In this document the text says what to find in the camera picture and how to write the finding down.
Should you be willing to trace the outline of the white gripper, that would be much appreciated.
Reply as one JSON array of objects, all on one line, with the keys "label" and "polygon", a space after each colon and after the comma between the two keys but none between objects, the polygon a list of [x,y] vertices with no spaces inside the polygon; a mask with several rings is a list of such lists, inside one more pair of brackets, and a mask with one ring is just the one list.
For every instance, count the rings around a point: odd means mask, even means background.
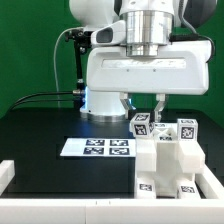
[{"label": "white gripper", "polygon": [[155,57],[127,57],[125,47],[99,47],[87,63],[87,86],[92,91],[121,92],[125,118],[135,110],[129,93],[152,93],[161,120],[165,94],[202,95],[209,87],[209,41],[173,42],[160,46]]}]

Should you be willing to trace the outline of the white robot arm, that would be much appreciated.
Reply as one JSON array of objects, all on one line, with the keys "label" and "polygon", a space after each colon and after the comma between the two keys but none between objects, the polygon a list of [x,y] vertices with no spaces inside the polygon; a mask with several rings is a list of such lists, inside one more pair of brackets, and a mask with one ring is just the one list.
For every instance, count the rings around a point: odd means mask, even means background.
[{"label": "white robot arm", "polygon": [[130,93],[154,94],[158,117],[167,97],[202,95],[215,46],[196,29],[218,0],[69,0],[90,42],[81,115],[120,120],[132,108]]}]

